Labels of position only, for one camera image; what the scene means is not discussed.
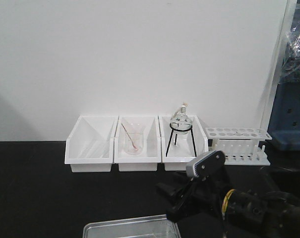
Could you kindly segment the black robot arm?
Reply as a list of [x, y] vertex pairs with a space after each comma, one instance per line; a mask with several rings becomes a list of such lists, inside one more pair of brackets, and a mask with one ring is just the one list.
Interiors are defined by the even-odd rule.
[[222, 236], [234, 226], [261, 238], [300, 238], [300, 199], [290, 193], [271, 191], [260, 196], [232, 186], [225, 170], [213, 175], [189, 177], [176, 172], [180, 186], [163, 182], [157, 192], [170, 203], [166, 215], [176, 223], [207, 213], [220, 221]]

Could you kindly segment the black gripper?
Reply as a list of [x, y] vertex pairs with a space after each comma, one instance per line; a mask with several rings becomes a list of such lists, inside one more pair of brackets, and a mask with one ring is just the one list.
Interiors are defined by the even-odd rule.
[[166, 211], [168, 220], [178, 222], [202, 212], [222, 219], [221, 204], [230, 190], [226, 171], [217, 171], [204, 178], [189, 178], [185, 171], [177, 171], [173, 173], [173, 182], [180, 186], [156, 184], [157, 192], [171, 204]]

